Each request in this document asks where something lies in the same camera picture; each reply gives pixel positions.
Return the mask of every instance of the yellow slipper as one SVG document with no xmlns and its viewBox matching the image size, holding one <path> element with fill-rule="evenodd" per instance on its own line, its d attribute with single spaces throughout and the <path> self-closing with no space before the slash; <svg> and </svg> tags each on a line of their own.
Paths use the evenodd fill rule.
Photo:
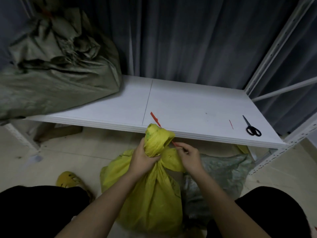
<svg viewBox="0 0 317 238">
<path fill-rule="evenodd" d="M 63 188 L 80 187 L 84 189 L 90 197 L 90 203 L 95 200 L 93 193 L 87 188 L 85 183 L 73 172 L 65 171 L 58 176 L 56 186 Z"/>
</svg>

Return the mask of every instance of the leg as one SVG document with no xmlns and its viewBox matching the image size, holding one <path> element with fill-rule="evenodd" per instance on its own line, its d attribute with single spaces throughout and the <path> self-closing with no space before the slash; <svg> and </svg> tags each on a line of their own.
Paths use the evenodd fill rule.
<svg viewBox="0 0 317 238">
<path fill-rule="evenodd" d="M 272 238 L 310 237 L 310 227 L 303 209 L 287 193 L 261 186 L 236 200 Z M 207 237 L 222 237 L 214 220 L 207 225 Z"/>
<path fill-rule="evenodd" d="M 55 237 L 89 200 L 80 187 L 12 187 L 0 193 L 1 230 L 12 237 Z"/>
</svg>

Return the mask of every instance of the scissors blade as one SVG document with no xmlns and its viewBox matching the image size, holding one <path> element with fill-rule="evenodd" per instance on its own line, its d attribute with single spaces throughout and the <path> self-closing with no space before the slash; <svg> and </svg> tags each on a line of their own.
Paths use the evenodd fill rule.
<svg viewBox="0 0 317 238">
<path fill-rule="evenodd" d="M 245 122 L 247 123 L 248 126 L 251 126 L 251 124 L 249 123 L 249 121 L 245 118 L 245 116 L 243 115 L 243 118 L 245 120 Z"/>
</svg>

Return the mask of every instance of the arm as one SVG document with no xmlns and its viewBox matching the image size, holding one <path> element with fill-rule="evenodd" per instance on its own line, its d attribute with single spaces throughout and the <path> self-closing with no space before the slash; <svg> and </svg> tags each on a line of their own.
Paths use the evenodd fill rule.
<svg viewBox="0 0 317 238">
<path fill-rule="evenodd" d="M 204 170 L 199 151 L 184 143 L 176 143 L 183 165 L 196 181 L 212 211 L 216 224 L 224 238 L 270 238 Z"/>
<path fill-rule="evenodd" d="M 55 238 L 105 238 L 116 220 L 126 197 L 137 181 L 152 169 L 160 157 L 149 158 L 144 138 L 133 152 L 128 171 L 97 200 L 87 206 Z"/>
</svg>

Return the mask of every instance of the hand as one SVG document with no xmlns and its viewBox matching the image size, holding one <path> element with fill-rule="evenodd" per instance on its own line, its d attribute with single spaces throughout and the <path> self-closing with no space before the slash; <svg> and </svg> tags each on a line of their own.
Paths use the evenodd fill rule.
<svg viewBox="0 0 317 238">
<path fill-rule="evenodd" d="M 187 172 L 194 176 L 196 173 L 200 173 L 204 171 L 203 165 L 201 164 L 200 154 L 198 149 L 185 144 L 185 143 L 175 143 L 178 147 L 176 147 L 178 155 L 180 156 L 183 166 L 187 170 Z"/>
<path fill-rule="evenodd" d="M 141 142 L 138 145 L 138 147 L 133 152 L 127 173 L 131 174 L 134 178 L 139 180 L 144 174 L 146 174 L 153 168 L 154 164 L 160 158 L 160 156 L 151 158 L 145 154 L 143 138 L 141 139 Z"/>
</svg>

